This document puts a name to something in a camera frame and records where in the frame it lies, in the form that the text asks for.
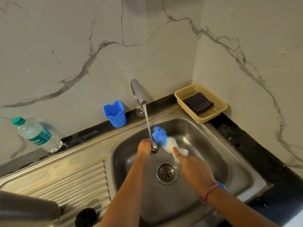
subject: person's left hand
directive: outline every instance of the person's left hand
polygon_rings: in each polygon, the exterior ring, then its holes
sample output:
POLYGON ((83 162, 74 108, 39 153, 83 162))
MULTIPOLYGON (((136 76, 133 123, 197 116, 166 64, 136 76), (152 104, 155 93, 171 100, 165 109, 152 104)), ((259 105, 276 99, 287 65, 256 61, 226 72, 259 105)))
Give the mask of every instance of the person's left hand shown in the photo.
POLYGON ((151 139, 143 139, 138 146, 138 158, 147 161, 152 151, 151 139))

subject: blue bristles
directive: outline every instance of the blue bristles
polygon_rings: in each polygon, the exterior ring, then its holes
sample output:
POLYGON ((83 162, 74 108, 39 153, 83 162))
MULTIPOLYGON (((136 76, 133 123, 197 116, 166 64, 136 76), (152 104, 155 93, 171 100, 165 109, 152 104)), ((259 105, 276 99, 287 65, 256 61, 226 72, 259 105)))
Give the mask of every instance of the blue bristles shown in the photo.
POLYGON ((158 143, 161 144, 162 146, 166 146, 167 144, 167 135, 166 135, 166 131, 159 127, 159 126, 155 126, 154 127, 154 133, 152 134, 152 137, 154 138, 154 140, 158 143))

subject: water stream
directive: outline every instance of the water stream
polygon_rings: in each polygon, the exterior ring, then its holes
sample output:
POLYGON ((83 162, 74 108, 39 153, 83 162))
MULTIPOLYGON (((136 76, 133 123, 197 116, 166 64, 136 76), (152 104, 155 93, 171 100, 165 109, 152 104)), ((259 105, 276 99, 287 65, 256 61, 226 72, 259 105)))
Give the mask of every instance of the water stream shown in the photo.
POLYGON ((149 130, 149 137, 151 139, 152 135, 151 135, 151 129, 149 127, 149 117, 147 115, 146 104, 143 104, 143 109, 144 109, 144 114, 145 114, 145 118, 146 118, 146 122, 147 122, 147 129, 149 130))

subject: black round object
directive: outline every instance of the black round object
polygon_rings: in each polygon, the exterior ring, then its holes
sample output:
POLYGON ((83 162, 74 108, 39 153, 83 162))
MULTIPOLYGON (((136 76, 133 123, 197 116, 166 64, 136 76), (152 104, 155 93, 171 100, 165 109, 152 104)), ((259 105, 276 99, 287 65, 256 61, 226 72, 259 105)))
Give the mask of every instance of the black round object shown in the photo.
POLYGON ((75 227, 92 227, 97 219, 96 211, 93 208, 83 209, 76 217, 75 227))

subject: pink bracelet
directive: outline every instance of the pink bracelet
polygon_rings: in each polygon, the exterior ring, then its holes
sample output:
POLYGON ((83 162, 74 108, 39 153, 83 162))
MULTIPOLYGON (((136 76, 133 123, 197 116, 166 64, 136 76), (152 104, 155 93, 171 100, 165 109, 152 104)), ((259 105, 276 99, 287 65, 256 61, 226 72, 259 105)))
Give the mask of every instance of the pink bracelet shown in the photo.
POLYGON ((214 184, 213 186, 211 186, 211 187, 208 188, 208 190, 205 192, 205 194, 204 194, 203 197, 199 196, 200 202, 207 202, 207 198, 208 198, 210 192, 211 192, 214 188, 216 188, 217 186, 219 186, 218 183, 214 184))

